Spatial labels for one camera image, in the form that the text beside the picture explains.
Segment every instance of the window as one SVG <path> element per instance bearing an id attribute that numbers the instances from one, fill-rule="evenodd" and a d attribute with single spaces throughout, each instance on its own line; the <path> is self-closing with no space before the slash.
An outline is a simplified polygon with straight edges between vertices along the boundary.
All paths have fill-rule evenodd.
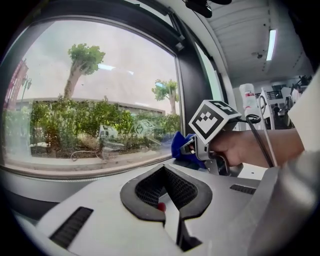
<path id="1" fill-rule="evenodd" d="M 137 34 L 54 22 L 8 87 L 5 164 L 39 173 L 123 170 L 170 157 L 180 129 L 176 73 L 175 56 Z"/>
<path id="2" fill-rule="evenodd" d="M 213 99 L 216 100 L 216 101 L 223 101 L 223 94 L 222 94 L 222 91 L 221 91 L 221 85 L 220 85 L 220 82 L 219 82 L 217 71 L 215 71 L 215 69 L 212 66 L 210 60 L 205 55 L 204 51 L 200 48 L 200 46 L 197 43 L 195 43 L 195 45 L 196 45 L 196 47 L 197 47 L 197 49 L 198 49 L 198 51 L 199 51 L 199 53 L 201 55 L 201 58 L 202 58 L 206 73 L 208 75 Z"/>

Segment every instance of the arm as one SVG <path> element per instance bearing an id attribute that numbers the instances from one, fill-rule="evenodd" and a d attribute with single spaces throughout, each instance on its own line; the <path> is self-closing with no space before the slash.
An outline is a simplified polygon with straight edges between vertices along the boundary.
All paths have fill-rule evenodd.
<path id="1" fill-rule="evenodd" d="M 271 157 L 264 132 L 258 130 L 258 133 Z M 268 130 L 268 134 L 278 165 L 297 157 L 305 150 L 296 129 Z M 212 140 L 210 149 L 224 153 L 231 166 L 247 163 L 269 167 L 251 130 L 225 131 Z"/>

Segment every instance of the camera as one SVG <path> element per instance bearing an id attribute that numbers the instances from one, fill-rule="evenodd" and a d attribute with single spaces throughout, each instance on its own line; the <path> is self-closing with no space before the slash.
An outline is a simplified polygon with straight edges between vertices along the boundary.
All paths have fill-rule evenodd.
<path id="1" fill-rule="evenodd" d="M 218 5 L 229 5 L 232 0 L 210 0 Z M 185 0 L 185 6 L 206 18 L 212 17 L 212 9 L 207 0 Z"/>

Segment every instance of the ceiling light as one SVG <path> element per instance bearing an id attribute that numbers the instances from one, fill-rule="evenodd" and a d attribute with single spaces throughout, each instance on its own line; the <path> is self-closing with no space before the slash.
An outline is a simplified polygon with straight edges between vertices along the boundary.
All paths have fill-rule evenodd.
<path id="1" fill-rule="evenodd" d="M 274 54 L 276 34 L 277 34 L 277 31 L 275 29 L 270 30 L 268 54 L 266 55 L 267 62 L 272 60 L 272 56 Z"/>

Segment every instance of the sidewalk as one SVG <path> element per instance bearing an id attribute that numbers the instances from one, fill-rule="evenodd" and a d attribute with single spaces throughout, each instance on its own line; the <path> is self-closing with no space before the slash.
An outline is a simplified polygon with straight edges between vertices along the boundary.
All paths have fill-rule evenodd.
<path id="1" fill-rule="evenodd" d="M 6 164 L 29 168 L 33 170 L 49 170 L 49 171 L 88 171 L 103 168 L 120 167 L 128 164 L 139 163 L 148 159 L 161 158 L 170 154 L 170 150 L 162 151 L 136 152 L 129 154 L 119 154 L 107 160 L 98 157 L 79 158 L 73 161 L 70 158 L 46 158 L 46 157 L 18 157 L 8 154 L 5 160 Z"/>

